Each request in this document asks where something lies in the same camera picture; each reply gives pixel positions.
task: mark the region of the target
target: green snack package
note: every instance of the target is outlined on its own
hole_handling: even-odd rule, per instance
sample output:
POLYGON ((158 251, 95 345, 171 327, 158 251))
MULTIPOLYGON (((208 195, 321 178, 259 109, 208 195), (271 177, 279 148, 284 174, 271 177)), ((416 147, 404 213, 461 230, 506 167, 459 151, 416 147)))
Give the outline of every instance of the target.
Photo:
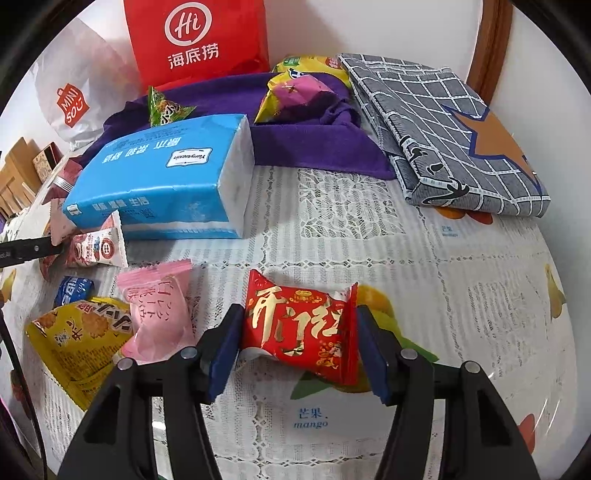
POLYGON ((180 106, 167 100, 166 97, 154 87, 148 87, 148 110, 150 112, 150 126, 171 124, 186 119, 195 110, 194 106, 180 106))

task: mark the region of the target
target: screw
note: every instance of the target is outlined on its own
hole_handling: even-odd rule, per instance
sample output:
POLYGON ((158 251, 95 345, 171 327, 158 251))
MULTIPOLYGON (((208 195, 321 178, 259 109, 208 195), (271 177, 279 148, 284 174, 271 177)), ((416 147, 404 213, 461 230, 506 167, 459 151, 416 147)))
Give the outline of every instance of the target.
POLYGON ((181 356, 188 360, 197 356, 197 349, 194 346, 187 346, 181 350, 181 356))
POLYGON ((405 358, 406 360, 416 360, 418 357, 417 351, 413 350, 412 348, 404 348, 402 352, 400 352, 400 355, 402 355, 402 358, 405 358))
POLYGON ((117 362, 117 368, 119 370, 127 370, 130 369, 133 364, 134 361, 131 358, 125 357, 117 362))
POLYGON ((464 368, 471 374, 477 374, 480 371, 480 365, 472 361, 466 362, 464 364, 464 368))

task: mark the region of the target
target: purple towel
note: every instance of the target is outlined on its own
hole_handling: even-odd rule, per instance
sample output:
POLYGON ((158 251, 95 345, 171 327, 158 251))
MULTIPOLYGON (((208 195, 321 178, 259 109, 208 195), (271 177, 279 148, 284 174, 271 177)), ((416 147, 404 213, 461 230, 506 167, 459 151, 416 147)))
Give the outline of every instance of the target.
MULTIPOLYGON (((361 173, 392 180, 394 169, 379 147, 358 127, 359 115, 348 103, 349 91, 338 78, 315 73, 337 94, 318 118, 297 124, 261 124, 253 121, 267 82, 274 73, 254 73, 193 83, 166 91, 166 98, 196 106, 188 118, 219 113, 245 113, 251 123, 257 165, 320 168, 361 173)), ((82 166, 108 142, 150 127, 147 97, 127 102, 105 122, 105 132, 79 159, 82 166)))

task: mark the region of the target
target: orange star pattern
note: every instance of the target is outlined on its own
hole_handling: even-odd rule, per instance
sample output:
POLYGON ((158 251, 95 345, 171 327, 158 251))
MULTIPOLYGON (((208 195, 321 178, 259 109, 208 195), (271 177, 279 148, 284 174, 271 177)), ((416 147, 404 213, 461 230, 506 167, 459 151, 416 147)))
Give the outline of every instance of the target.
POLYGON ((480 118, 458 112, 452 108, 446 109, 464 127, 472 132, 469 155, 486 160, 506 159, 520 169, 534 184, 541 194, 540 184, 527 159, 511 134, 503 127, 501 121, 487 107, 480 118))

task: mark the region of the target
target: white plastic bag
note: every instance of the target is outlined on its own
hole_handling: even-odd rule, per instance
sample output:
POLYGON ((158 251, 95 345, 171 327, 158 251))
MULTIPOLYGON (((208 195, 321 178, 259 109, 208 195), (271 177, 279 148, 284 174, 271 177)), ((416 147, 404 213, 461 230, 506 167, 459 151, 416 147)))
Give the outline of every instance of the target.
POLYGON ((103 123, 139 94, 137 71, 75 18, 31 67, 39 106, 72 150, 103 132, 103 123))

